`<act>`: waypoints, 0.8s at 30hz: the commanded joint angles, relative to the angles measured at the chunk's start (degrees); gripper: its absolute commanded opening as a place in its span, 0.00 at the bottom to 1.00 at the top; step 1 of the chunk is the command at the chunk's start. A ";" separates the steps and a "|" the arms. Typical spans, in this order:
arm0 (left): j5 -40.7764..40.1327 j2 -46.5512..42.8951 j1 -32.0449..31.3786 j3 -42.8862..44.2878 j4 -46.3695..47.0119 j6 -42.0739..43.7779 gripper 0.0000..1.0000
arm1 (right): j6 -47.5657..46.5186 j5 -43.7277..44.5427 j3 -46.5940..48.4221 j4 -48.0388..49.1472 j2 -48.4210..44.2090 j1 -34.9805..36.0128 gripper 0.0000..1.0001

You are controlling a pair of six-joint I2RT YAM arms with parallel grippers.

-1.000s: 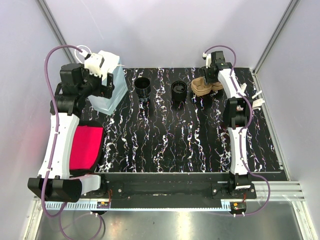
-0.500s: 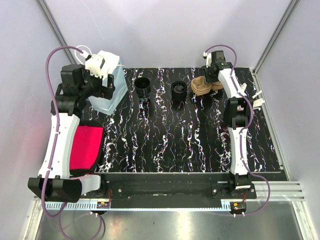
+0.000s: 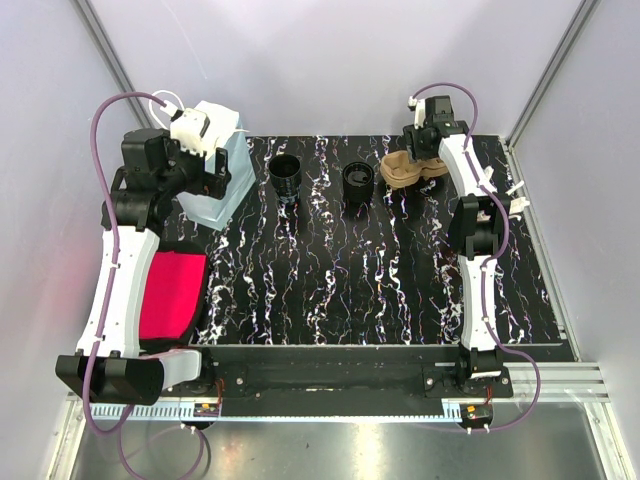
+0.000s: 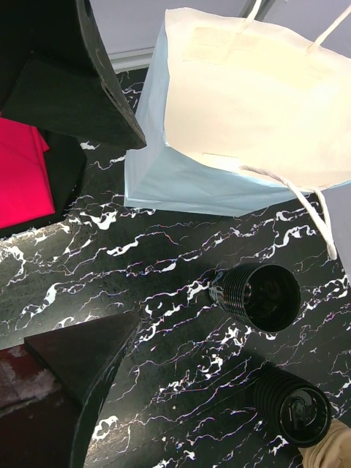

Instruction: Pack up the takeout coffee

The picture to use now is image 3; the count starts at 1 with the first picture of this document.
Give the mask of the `light blue paper bag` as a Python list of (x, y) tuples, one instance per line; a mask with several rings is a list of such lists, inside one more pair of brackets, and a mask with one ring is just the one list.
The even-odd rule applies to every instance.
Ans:
[(183, 152), (204, 162), (202, 184), (178, 195), (183, 211), (193, 222), (223, 230), (256, 180), (240, 114), (201, 101), (171, 122), (170, 134)]

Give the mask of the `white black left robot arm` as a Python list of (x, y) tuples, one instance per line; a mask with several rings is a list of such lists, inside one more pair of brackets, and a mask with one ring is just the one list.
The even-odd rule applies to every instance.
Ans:
[(152, 405), (178, 384), (206, 395), (216, 372), (203, 354), (186, 347), (142, 354), (140, 318), (173, 199), (184, 192), (223, 198), (231, 180), (228, 152), (189, 150), (165, 129), (131, 131), (121, 151), (124, 164), (104, 192), (94, 304), (75, 353), (59, 356), (55, 373), (87, 404)]

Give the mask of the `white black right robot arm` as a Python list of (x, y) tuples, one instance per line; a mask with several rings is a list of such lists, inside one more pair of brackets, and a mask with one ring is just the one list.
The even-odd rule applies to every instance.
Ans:
[(407, 125), (403, 136), (410, 161), (443, 161), (458, 195), (448, 241), (462, 278), (463, 331), (454, 372), (444, 383), (463, 395), (482, 396), (503, 373), (494, 289), (497, 257), (508, 239), (505, 221), (511, 200), (483, 172), (465, 123)]

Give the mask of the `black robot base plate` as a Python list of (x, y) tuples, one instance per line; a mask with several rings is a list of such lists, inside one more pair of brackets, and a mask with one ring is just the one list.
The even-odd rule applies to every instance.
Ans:
[(510, 399), (508, 370), (465, 378), (455, 346), (248, 346), (204, 348), (209, 380), (181, 384), (165, 399), (222, 395), (222, 417), (293, 421), (371, 417), (399, 421), (441, 415), (444, 400)]

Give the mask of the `brown cardboard cup carrier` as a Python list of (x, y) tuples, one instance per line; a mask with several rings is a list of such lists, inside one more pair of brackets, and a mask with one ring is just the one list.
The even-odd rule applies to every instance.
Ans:
[(445, 163), (438, 157), (410, 162), (406, 150), (385, 155), (380, 162), (380, 174), (392, 189), (416, 184), (420, 179), (428, 180), (448, 173)]

